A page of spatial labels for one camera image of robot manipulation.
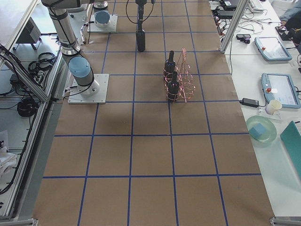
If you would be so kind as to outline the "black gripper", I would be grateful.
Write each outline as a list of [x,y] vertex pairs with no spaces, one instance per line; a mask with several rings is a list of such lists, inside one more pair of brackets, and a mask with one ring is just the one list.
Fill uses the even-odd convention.
[[147,3],[147,0],[135,0],[138,5],[138,22],[143,22],[143,14],[144,14],[144,5]]

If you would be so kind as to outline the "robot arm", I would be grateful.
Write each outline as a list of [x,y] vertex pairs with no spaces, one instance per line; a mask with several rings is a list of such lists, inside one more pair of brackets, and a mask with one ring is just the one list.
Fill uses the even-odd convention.
[[96,27],[103,28],[110,21],[108,2],[106,0],[93,3],[94,23]]
[[95,91],[99,85],[89,62],[82,56],[81,48],[75,38],[73,29],[68,19],[68,9],[79,8],[83,4],[92,4],[94,12],[94,23],[96,25],[106,24],[110,20],[105,0],[43,0],[42,4],[48,8],[49,15],[55,26],[61,52],[68,64],[69,70],[75,78],[79,93],[87,94]]

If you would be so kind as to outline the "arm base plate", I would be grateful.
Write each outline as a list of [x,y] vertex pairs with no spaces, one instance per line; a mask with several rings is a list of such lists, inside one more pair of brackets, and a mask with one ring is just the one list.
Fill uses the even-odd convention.
[[68,98],[69,104],[105,104],[107,97],[109,83],[109,74],[94,74],[94,82],[87,89],[78,86],[75,79],[73,79],[70,97]]
[[109,32],[116,32],[117,29],[117,15],[110,15],[110,19],[108,23],[102,24],[102,23],[94,23],[95,21],[95,15],[93,14],[91,16],[91,22],[87,28],[87,32],[92,33],[109,33]]

